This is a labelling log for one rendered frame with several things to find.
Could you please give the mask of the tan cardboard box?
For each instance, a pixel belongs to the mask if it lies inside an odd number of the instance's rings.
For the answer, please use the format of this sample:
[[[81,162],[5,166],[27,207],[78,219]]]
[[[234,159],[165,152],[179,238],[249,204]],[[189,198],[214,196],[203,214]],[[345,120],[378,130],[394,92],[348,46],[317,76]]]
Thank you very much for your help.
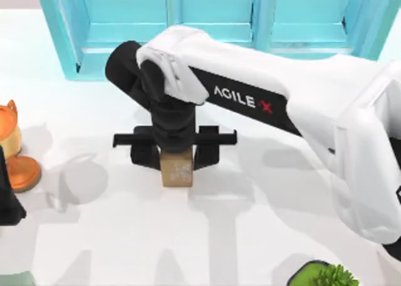
[[[191,187],[193,185],[194,158],[189,148],[180,153],[160,152],[160,172],[163,187]]]

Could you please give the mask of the light blue rack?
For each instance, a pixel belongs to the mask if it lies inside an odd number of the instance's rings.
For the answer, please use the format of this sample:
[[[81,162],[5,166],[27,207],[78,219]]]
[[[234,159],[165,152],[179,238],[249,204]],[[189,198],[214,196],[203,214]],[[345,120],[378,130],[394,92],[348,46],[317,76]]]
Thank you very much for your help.
[[[376,60],[401,0],[39,0],[65,77],[103,80],[122,42],[174,24],[296,59],[343,53]]]

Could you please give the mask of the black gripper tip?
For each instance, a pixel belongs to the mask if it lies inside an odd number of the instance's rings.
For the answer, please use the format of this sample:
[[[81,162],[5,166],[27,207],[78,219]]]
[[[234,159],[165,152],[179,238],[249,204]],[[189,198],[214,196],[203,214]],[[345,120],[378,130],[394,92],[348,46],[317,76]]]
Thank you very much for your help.
[[[4,151],[0,145],[0,227],[16,226],[24,218],[26,210],[11,187]]]

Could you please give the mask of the green plant pot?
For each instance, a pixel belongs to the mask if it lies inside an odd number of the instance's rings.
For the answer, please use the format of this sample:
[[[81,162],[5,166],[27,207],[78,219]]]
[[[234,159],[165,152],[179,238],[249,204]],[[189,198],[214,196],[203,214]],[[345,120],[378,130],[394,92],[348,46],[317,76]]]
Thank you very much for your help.
[[[291,255],[288,261],[294,270],[285,286],[362,286],[360,280],[340,263],[303,254]]]

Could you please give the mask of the pale green block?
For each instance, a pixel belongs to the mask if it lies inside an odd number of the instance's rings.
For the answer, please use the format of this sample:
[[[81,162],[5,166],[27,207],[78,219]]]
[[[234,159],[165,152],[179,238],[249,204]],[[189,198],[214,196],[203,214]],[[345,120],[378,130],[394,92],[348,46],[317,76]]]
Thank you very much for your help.
[[[37,286],[31,272],[32,261],[0,262],[0,286]]]

